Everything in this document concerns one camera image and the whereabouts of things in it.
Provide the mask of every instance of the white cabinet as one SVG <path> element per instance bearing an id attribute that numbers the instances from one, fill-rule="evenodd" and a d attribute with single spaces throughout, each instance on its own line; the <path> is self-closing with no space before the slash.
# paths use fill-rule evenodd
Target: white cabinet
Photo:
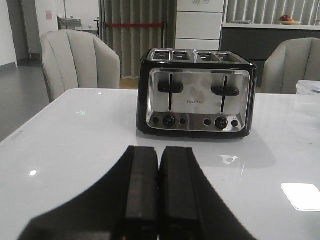
<path id="1" fill-rule="evenodd" d="M 207 0 L 203 1 L 193 0 L 178 0 L 177 10 L 180 12 L 210 12 L 222 13 L 224 11 L 224 0 Z"/>
<path id="2" fill-rule="evenodd" d="M 224 0 L 178 0 L 176 49 L 218 50 Z"/>

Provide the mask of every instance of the stainless steel toaster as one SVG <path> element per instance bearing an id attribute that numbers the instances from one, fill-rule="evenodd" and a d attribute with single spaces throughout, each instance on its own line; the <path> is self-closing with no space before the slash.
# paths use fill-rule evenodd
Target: stainless steel toaster
<path id="1" fill-rule="evenodd" d="M 243 138 L 256 69 L 230 51 L 151 49 L 141 59 L 136 126 L 150 135 Z"/>

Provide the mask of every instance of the white table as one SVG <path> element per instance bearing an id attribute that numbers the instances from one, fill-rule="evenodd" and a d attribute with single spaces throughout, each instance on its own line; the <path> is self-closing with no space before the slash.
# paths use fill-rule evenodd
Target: white table
<path id="1" fill-rule="evenodd" d="M 155 147 L 159 159 L 166 146 L 192 147 L 210 183 L 257 239 L 320 239 L 320 212 L 296 210 L 282 190 L 282 183 L 320 189 L 320 101 L 257 94 L 249 136 L 191 139 L 138 131 L 137 93 L 70 90 L 0 143 L 1 240 L 17 239 L 31 218 L 93 185 L 129 145 Z"/>

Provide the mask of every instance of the curtain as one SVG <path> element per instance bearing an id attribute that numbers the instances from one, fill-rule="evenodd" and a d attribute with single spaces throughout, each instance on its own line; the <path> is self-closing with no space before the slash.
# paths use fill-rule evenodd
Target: curtain
<path id="1" fill-rule="evenodd" d="M 140 59 L 149 49 L 174 47 L 176 0 L 99 0 L 100 36 L 120 57 L 121 76 L 137 78 Z M 108 27 L 107 24 L 167 23 L 161 27 Z"/>

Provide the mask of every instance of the countertop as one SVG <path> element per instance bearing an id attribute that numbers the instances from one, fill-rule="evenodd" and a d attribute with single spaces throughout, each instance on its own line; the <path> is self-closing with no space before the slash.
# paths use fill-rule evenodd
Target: countertop
<path id="1" fill-rule="evenodd" d="M 312 30 L 320 31 L 320 26 L 311 25 L 281 25 L 281 24 L 240 24 L 222 23 L 223 28 L 244 28 L 244 29 L 288 29 L 288 30 Z"/>

